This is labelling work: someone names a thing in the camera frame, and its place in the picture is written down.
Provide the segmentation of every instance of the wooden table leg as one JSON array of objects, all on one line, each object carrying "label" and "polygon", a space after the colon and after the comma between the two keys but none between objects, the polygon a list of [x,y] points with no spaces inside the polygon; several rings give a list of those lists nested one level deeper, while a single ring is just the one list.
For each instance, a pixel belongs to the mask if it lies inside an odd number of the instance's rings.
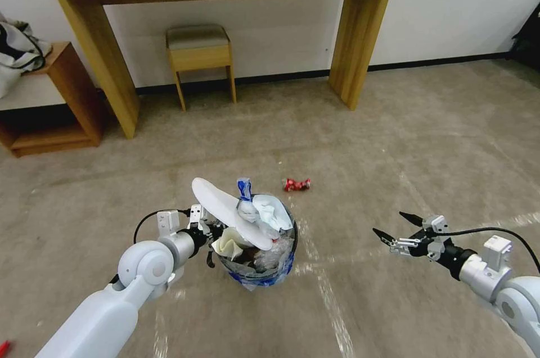
[{"label": "wooden table leg", "polygon": [[358,104],[387,2],[343,1],[328,81],[350,110]]},{"label": "wooden table leg", "polygon": [[99,0],[58,0],[124,134],[133,138],[140,108],[135,86]]},{"label": "wooden table leg", "polygon": [[182,83],[180,82],[180,74],[174,72],[174,81],[176,82],[176,90],[178,91],[178,97],[180,98],[180,107],[182,111],[186,111],[186,101],[184,100],[184,94],[182,92]]},{"label": "wooden table leg", "polygon": [[235,71],[233,69],[233,65],[227,65],[227,79],[229,80],[229,86],[231,88],[231,98],[232,102],[236,103],[236,83],[235,83]]}]

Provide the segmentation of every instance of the red soda can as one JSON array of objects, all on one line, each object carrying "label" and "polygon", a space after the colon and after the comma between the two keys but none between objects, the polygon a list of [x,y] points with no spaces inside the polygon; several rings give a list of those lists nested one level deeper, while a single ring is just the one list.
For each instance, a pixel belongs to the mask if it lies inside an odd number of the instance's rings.
[{"label": "red soda can", "polygon": [[292,192],[298,190],[308,190],[311,186],[311,179],[306,179],[302,182],[297,182],[291,178],[283,180],[283,190],[285,192]]},{"label": "red soda can", "polygon": [[10,347],[11,347],[11,343],[9,341],[5,341],[0,345],[0,358],[6,355],[7,350],[9,350]]}]

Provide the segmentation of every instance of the gray carpet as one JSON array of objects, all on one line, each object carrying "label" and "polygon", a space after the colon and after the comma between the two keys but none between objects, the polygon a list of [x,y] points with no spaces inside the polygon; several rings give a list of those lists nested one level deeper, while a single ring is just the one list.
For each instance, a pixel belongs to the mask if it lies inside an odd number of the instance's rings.
[{"label": "gray carpet", "polygon": [[[148,212],[195,201],[204,177],[274,193],[300,227],[293,271],[249,293],[206,253],[146,304],[122,357],[525,356],[466,287],[425,259],[387,254],[371,227],[415,228],[398,211],[444,214],[452,229],[496,224],[540,252],[540,76],[478,61],[369,73],[349,111],[326,79],[142,102],[134,140],[111,123],[100,147],[0,153],[0,338],[33,356],[81,300],[105,286]],[[281,180],[311,178],[304,193]],[[157,235],[151,222],[141,238]],[[459,238],[480,249],[489,234]],[[512,262],[534,274],[521,245]]]}]

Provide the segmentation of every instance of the wooden shelf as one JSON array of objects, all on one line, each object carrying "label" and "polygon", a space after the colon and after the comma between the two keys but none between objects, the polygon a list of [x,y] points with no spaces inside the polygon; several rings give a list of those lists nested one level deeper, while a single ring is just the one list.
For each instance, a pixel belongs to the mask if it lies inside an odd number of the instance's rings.
[{"label": "wooden shelf", "polygon": [[45,66],[37,71],[32,71],[25,75],[39,75],[47,74],[51,68],[51,65],[60,57],[60,54],[68,47],[69,42],[57,42],[52,44],[52,51],[45,57]]},{"label": "wooden shelf", "polygon": [[99,145],[106,109],[71,43],[53,43],[20,82],[0,103],[0,143],[14,156]]},{"label": "wooden shelf", "polygon": [[3,111],[2,132],[15,156],[95,146],[67,105]]},{"label": "wooden shelf", "polygon": [[11,145],[12,150],[29,147],[66,144],[89,141],[86,133],[78,123],[44,130],[24,132]]}]

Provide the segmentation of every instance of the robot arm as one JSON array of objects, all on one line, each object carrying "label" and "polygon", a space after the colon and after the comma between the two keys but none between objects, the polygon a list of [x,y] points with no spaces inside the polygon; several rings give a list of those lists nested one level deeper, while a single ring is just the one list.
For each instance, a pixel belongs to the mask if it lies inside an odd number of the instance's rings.
[{"label": "robot arm", "polygon": [[424,220],[414,214],[399,214],[421,230],[410,238],[396,240],[374,228],[379,239],[390,247],[390,252],[410,257],[427,256],[430,261],[444,266],[454,279],[467,284],[490,310],[525,340],[535,356],[540,357],[540,278],[521,276],[511,279],[512,242],[492,236],[478,255],[452,243],[452,233],[444,216]]},{"label": "robot arm", "polygon": [[117,356],[135,330],[141,306],[164,294],[182,276],[187,260],[206,243],[202,231],[206,216],[201,205],[192,206],[190,225],[181,230],[177,211],[159,212],[158,240],[129,247],[111,283],[87,297],[36,357]]}]

